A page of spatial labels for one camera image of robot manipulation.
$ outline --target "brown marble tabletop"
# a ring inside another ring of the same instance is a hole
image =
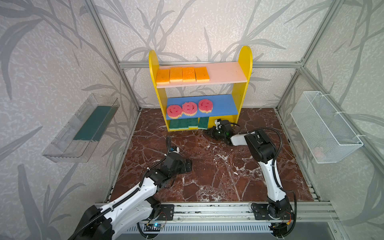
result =
[[[281,130],[283,149],[277,159],[281,183],[285,189],[295,190],[298,201],[313,201],[274,110],[243,108],[238,124],[241,131],[263,126]],[[278,146],[278,136],[266,132]],[[248,146],[227,146],[205,136],[203,130],[168,132],[160,109],[142,110],[110,200],[136,185],[146,168],[163,158],[166,136],[171,137],[172,146],[180,147],[182,156],[192,160],[192,172],[178,175],[171,188],[160,190],[155,195],[159,201],[267,201],[261,168]],[[293,202],[293,195],[288,197]]]

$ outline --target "patterned wallpaper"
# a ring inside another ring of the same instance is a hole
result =
[[[384,1],[345,1],[306,67],[383,151]],[[359,149],[333,164],[312,157],[290,113],[303,91],[300,77],[280,109],[322,200],[330,200],[351,240],[384,235],[384,177]]]
[[[331,0],[95,0],[120,61],[235,61],[249,45],[254,61],[299,61]],[[274,107],[288,69],[254,69],[244,105]],[[149,69],[126,69],[142,107],[158,107]],[[231,93],[232,85],[167,90],[168,96]]]
[[[104,200],[137,116],[82,1],[0,2],[0,239],[67,239]],[[91,94],[120,108],[87,163],[41,154]]]

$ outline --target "mesh basket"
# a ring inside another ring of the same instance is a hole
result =
[[[317,163],[338,162],[363,145],[319,91],[303,92],[291,116]]]

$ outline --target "pink sponge in mesh basket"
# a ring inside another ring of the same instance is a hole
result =
[[[197,113],[197,104],[194,102],[186,102],[183,104],[183,113],[187,116],[193,116]]]
[[[214,108],[214,104],[209,101],[208,99],[200,100],[199,102],[199,110],[202,113],[210,113],[212,112],[212,109]]]
[[[172,119],[177,119],[183,115],[183,109],[179,105],[170,105],[167,107],[167,114]]]

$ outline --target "pink shelf board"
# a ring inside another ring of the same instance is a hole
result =
[[[209,82],[176,82],[165,85],[157,85],[157,88],[175,88],[185,86],[199,86],[199,85],[212,85],[212,84],[226,84],[226,83],[246,83],[243,70],[238,62],[225,62],[225,63],[201,63],[201,64],[188,64],[188,65],[174,65],[174,66],[161,66],[160,69],[168,69],[173,67],[207,67]]]

